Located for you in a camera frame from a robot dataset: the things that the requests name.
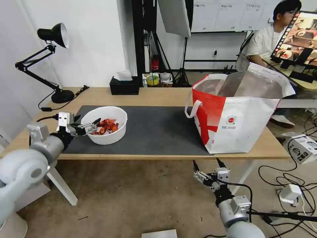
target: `lamp arm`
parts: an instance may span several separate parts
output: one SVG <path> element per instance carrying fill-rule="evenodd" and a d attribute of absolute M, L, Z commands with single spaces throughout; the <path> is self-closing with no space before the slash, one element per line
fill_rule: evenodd
<path fill-rule="evenodd" d="M 50 88 L 54 89 L 55 91 L 61 92 L 62 89 L 60 89 L 58 87 L 58 85 L 56 86 L 56 85 L 52 84 L 51 82 L 47 81 L 46 79 L 43 79 L 40 76 L 38 76 L 35 73 L 33 73 L 33 72 L 28 70 L 28 67 L 36 64 L 37 62 L 47 58 L 50 55 L 54 54 L 55 53 L 55 48 L 56 48 L 55 45 L 49 44 L 48 46 L 46 46 L 44 49 L 40 50 L 39 52 L 31 55 L 30 57 L 28 57 L 28 58 L 26 58 L 26 59 L 24 59 L 24 60 L 22 60 L 20 62 L 17 62 L 16 63 L 16 68 L 18 70 L 22 71 L 23 73 L 26 73 L 27 75 L 31 76 L 32 78 L 35 78 L 36 80 L 40 81 L 41 83 L 45 84 L 46 86 L 49 86 Z M 40 53 L 42 53 L 42 52 L 44 52 L 46 50 L 49 50 L 50 53 L 45 55 L 45 56 L 43 56 L 43 57 L 41 57 L 41 58 L 39 58 L 39 59 L 33 59 L 32 60 L 33 57 L 39 55 Z"/>

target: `table leg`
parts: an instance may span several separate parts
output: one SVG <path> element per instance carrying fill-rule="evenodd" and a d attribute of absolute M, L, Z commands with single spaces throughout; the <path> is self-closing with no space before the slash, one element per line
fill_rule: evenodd
<path fill-rule="evenodd" d="M 57 172 L 57 170 L 52 167 L 47 176 L 50 180 L 55 184 L 55 186 L 59 189 L 59 191 L 64 195 L 64 197 L 69 201 L 72 206 L 77 204 L 78 198 L 75 196 L 73 191 L 66 184 L 62 176 Z"/>
<path fill-rule="evenodd" d="M 257 164 L 258 164 L 257 160 L 246 160 L 243 164 L 242 172 L 238 177 L 238 182 L 236 182 L 236 181 L 235 182 L 236 183 L 244 183 L 244 181 L 247 179 L 247 177 L 249 176 L 249 174 L 252 172 L 252 170 L 254 169 L 254 167 Z M 239 188 L 240 188 L 240 186 L 231 187 L 232 195 L 235 195 Z"/>

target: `person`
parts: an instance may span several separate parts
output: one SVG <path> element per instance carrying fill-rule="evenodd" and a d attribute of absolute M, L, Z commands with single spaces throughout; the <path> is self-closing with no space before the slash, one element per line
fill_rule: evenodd
<path fill-rule="evenodd" d="M 267 64 L 262 59 L 271 56 L 285 28 L 291 23 L 294 14 L 300 9 L 300 0 L 281 1 L 273 12 L 274 23 L 258 30 L 242 50 L 236 63 L 237 71 L 247 70 L 250 62 L 267 67 Z M 284 114 L 285 110 L 278 108 L 270 121 L 284 128 L 293 128 L 295 126 L 294 123 L 289 121 Z"/>

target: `lamp base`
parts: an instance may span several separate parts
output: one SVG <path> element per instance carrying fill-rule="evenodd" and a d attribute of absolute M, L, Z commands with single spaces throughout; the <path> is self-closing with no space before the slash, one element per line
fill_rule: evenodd
<path fill-rule="evenodd" d="M 74 99 L 75 95 L 70 90 L 62 90 L 60 92 L 55 92 L 52 95 L 52 102 L 54 103 L 65 103 Z"/>

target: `gray desk mat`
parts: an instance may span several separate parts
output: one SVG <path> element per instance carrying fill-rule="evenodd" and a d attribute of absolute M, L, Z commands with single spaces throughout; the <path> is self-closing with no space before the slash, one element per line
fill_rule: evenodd
<path fill-rule="evenodd" d="M 99 106 L 82 106 L 80 119 Z M 98 145 L 88 136 L 75 138 L 66 154 L 209 155 L 184 107 L 120 106 L 128 121 L 124 137 L 111 145 Z"/>

